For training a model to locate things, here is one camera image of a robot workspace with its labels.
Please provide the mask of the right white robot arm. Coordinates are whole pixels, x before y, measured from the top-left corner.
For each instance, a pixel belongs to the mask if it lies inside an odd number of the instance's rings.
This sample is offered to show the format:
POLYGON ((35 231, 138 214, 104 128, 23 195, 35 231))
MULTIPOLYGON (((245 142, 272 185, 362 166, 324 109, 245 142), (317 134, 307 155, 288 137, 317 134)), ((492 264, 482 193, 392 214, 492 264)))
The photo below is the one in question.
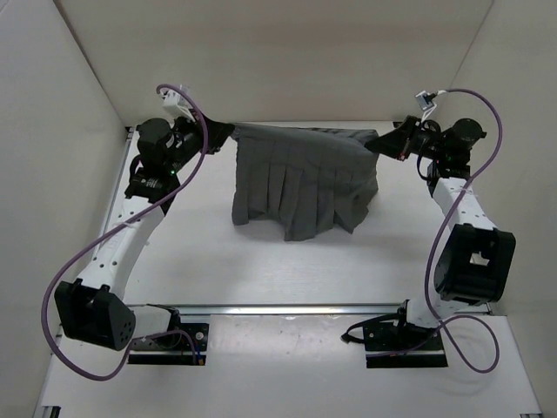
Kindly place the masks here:
POLYGON ((503 294, 516 239, 486 216, 467 184, 471 150, 485 136, 470 118, 442 130, 432 120, 409 116, 387 134, 365 142, 368 151, 400 161, 412 154, 429 159, 423 179, 445 216, 441 228, 450 232, 443 250, 428 257, 426 275, 433 283, 425 286, 424 297, 406 300, 394 314, 358 324, 385 325, 395 351, 424 344, 459 310, 497 301, 503 294))

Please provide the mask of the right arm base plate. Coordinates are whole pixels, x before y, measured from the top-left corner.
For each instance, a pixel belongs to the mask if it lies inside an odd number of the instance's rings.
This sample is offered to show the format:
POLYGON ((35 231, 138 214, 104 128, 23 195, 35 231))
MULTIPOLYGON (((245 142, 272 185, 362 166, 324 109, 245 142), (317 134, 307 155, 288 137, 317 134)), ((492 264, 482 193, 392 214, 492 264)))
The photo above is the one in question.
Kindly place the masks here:
POLYGON ((363 327, 368 369, 448 367, 441 336, 431 330, 410 331, 393 321, 363 327))

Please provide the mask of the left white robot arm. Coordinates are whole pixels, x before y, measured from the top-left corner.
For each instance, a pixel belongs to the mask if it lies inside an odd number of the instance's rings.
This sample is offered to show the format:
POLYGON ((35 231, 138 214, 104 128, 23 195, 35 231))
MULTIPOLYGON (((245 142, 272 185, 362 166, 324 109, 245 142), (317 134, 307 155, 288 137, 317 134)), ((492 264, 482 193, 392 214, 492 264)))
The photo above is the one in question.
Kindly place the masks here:
POLYGON ((124 292, 140 253, 183 184, 178 172, 202 150, 218 152, 234 130, 228 123, 211 119, 205 123, 207 132, 187 117, 173 122, 151 118, 138 126, 138 154, 130 164, 114 225, 117 232, 98 245, 91 262, 72 282, 60 282, 54 292, 68 338, 115 351, 149 335, 164 347, 181 339, 182 325, 174 309, 130 308, 124 304, 124 292))

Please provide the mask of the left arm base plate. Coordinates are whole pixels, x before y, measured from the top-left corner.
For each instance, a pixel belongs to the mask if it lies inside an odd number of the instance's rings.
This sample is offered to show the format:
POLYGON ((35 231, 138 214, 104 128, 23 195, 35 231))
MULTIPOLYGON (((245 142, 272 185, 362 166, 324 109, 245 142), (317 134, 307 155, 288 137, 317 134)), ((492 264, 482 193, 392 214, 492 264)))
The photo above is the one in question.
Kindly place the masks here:
POLYGON ((204 366, 210 337, 209 317, 180 315, 171 323, 171 329, 188 334, 193 345, 183 334, 145 338, 133 343, 127 363, 142 366, 204 366))

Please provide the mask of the grey pleated skirt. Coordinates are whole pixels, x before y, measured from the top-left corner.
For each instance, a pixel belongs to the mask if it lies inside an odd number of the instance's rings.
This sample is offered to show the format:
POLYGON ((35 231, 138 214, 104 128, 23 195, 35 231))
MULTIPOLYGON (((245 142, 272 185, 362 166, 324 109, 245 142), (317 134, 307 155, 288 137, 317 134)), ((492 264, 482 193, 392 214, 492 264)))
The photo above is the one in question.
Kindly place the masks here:
POLYGON ((352 233, 379 191, 374 129, 238 124, 232 223, 273 220, 286 241, 338 226, 352 233))

